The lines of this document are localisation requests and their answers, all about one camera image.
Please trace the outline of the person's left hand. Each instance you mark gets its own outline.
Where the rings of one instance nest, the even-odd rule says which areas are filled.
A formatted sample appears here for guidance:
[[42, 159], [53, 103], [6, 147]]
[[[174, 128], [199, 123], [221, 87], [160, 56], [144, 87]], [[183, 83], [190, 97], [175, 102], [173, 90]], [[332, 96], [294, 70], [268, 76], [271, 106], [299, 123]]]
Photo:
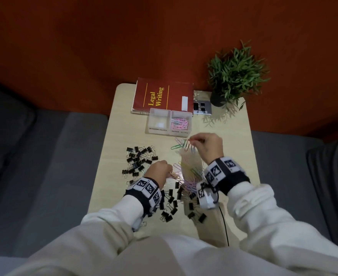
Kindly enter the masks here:
[[166, 179], [160, 178], [160, 161], [153, 163], [145, 172], [144, 177], [155, 181], [160, 190], [164, 188]]

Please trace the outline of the person's right hand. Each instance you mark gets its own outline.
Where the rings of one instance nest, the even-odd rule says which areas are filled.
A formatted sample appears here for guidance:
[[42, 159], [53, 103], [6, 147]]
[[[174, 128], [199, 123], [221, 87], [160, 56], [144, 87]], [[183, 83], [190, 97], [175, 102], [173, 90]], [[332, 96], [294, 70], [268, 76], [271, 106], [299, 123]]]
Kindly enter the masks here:
[[199, 152], [199, 155], [207, 165], [210, 165], [216, 159], [224, 157], [222, 138], [217, 134], [213, 133], [212, 147], [206, 154], [202, 154]]

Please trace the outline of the person's right forearm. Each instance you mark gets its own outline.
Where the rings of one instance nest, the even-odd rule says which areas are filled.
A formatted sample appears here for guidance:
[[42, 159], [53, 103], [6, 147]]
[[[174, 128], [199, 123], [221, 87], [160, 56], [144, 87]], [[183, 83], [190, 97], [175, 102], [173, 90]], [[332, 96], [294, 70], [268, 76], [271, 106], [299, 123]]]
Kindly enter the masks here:
[[229, 215], [247, 234], [242, 250], [303, 276], [338, 276], [338, 246], [279, 207], [269, 185], [244, 181], [227, 197]]

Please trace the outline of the person's left forearm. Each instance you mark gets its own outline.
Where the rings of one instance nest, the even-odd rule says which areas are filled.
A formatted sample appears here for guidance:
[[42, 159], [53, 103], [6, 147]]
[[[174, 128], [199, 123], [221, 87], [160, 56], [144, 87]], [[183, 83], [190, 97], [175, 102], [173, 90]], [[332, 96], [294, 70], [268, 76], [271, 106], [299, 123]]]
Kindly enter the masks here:
[[83, 240], [93, 252], [115, 258], [135, 241], [133, 226], [144, 214], [141, 202], [125, 195], [110, 209], [87, 214], [80, 225]]

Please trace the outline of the pile of coloured paper clips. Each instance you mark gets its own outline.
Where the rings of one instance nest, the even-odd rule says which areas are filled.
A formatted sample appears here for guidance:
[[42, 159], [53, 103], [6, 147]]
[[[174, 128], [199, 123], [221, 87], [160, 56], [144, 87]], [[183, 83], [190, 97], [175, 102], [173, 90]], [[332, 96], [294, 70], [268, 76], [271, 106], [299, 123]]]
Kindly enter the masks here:
[[193, 199], [197, 196], [196, 184], [204, 180], [204, 162], [198, 150], [192, 146], [192, 151], [184, 151], [184, 138], [175, 138], [176, 145], [171, 147], [179, 156], [180, 160], [174, 163], [173, 172], [183, 178], [182, 182], [176, 181], [176, 189], [182, 190], [182, 197]]

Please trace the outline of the pastel clips heap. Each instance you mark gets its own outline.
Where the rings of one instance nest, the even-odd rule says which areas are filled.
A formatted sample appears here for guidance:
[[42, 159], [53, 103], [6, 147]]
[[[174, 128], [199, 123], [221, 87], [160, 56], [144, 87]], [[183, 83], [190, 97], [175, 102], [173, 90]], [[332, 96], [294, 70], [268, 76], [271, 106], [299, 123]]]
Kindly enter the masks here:
[[185, 118], [171, 118], [170, 127], [172, 130], [188, 130], [190, 123]]

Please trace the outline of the black wrist band with tags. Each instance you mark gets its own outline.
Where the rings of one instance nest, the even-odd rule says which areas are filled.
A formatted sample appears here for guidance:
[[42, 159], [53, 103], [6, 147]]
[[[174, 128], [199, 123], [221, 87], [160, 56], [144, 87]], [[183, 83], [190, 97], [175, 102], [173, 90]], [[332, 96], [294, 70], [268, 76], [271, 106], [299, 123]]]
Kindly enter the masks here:
[[162, 192], [157, 182], [148, 177], [134, 181], [125, 191], [124, 196], [136, 198], [143, 207], [143, 218], [151, 216], [162, 201]]
[[231, 157], [220, 157], [211, 162], [203, 171], [207, 184], [214, 191], [227, 195], [242, 182], [250, 183], [245, 171]]

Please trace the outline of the pile of black binder clips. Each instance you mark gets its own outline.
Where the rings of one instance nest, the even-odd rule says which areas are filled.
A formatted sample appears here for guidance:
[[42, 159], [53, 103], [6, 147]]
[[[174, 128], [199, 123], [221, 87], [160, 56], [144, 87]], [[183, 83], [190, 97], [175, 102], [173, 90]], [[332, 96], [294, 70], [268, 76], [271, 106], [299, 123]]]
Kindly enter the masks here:
[[[145, 172], [148, 168], [155, 162], [158, 161], [158, 157], [153, 155], [151, 159], [143, 158], [142, 154], [146, 152], [153, 152], [152, 147], [144, 148], [142, 151], [135, 147], [136, 152], [130, 153], [130, 157], [127, 158], [128, 162], [132, 162], [130, 167], [127, 170], [123, 170], [123, 174], [132, 174], [134, 179], [127, 182], [127, 188], [134, 182], [138, 181], [140, 178], [144, 177]], [[161, 190], [162, 192], [162, 201], [159, 206], [156, 208], [162, 210], [162, 220], [164, 222], [169, 222], [172, 220], [172, 216], [177, 211], [177, 205], [180, 200], [189, 200], [189, 208], [191, 211], [194, 209], [194, 199], [196, 199], [197, 204], [199, 205], [198, 197], [193, 197], [190, 199], [188, 197], [182, 197], [182, 190], [176, 189], [176, 181], [174, 179], [166, 179], [166, 183], [164, 188]], [[142, 217], [140, 221], [137, 221], [133, 226], [133, 232], [137, 232], [139, 228], [142, 226], [144, 222], [144, 218]]]

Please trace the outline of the clear plastic organizer box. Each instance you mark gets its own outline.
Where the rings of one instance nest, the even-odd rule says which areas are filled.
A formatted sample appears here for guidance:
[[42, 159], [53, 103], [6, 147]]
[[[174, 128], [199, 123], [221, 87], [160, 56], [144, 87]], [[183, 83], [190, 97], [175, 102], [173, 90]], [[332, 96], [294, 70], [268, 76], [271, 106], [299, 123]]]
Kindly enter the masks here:
[[[189, 120], [189, 129], [172, 130], [170, 127], [171, 118], [185, 118]], [[147, 133], [187, 138], [191, 134], [192, 118], [193, 114], [191, 112], [152, 108], [148, 116]]]

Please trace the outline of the black plant pot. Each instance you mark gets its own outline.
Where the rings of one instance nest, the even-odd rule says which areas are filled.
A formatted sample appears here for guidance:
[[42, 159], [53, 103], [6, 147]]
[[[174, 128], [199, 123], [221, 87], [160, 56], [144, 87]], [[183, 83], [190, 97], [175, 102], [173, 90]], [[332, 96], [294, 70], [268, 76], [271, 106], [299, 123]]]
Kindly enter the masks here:
[[227, 103], [225, 93], [222, 90], [213, 90], [210, 96], [210, 102], [215, 107], [223, 107]]

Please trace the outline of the red hardcover book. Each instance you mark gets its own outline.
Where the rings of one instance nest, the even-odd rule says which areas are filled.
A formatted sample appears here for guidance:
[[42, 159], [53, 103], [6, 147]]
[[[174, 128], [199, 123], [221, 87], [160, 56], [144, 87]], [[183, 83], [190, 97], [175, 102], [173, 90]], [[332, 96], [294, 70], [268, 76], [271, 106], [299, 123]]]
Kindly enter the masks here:
[[194, 113], [194, 84], [138, 78], [131, 113], [149, 115], [161, 109]]

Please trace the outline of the green artificial plant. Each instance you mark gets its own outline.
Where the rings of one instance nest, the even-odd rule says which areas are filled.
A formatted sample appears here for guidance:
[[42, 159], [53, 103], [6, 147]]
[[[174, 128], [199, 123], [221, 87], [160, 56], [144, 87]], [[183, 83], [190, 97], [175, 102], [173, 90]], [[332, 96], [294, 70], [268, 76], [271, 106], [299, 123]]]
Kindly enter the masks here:
[[227, 51], [217, 51], [207, 63], [208, 85], [213, 90], [225, 93], [227, 107], [229, 103], [239, 109], [240, 98], [249, 94], [260, 94], [264, 83], [271, 80], [269, 69], [264, 58], [257, 57], [252, 52], [248, 42], [240, 40], [240, 46]]

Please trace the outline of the person's white clothing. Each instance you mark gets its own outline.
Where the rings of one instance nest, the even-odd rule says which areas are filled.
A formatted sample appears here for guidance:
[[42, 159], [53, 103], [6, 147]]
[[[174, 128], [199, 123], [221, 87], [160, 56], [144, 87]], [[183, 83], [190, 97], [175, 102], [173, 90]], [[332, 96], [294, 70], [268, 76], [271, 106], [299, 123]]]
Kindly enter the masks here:
[[249, 234], [240, 250], [187, 236], [134, 241], [129, 227], [87, 223], [7, 276], [338, 276], [338, 247], [314, 228], [267, 230]]

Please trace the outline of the grey sofa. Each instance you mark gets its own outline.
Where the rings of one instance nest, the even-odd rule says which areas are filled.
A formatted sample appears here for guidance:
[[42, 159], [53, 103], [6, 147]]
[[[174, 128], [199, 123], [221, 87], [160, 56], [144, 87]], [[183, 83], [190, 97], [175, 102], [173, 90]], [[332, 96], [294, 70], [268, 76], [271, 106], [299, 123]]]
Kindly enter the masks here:
[[[0, 85], [0, 256], [26, 258], [87, 213], [108, 118], [41, 110]], [[279, 205], [338, 245], [331, 200], [314, 179], [338, 186], [338, 142], [251, 131], [261, 183]]]

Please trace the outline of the dark grey cushion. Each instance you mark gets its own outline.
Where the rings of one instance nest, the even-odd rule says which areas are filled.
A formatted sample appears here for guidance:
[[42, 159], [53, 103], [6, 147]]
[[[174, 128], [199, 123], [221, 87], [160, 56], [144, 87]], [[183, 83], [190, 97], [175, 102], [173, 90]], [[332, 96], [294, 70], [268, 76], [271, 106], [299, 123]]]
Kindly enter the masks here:
[[338, 141], [310, 149], [306, 160], [331, 240], [338, 246]]

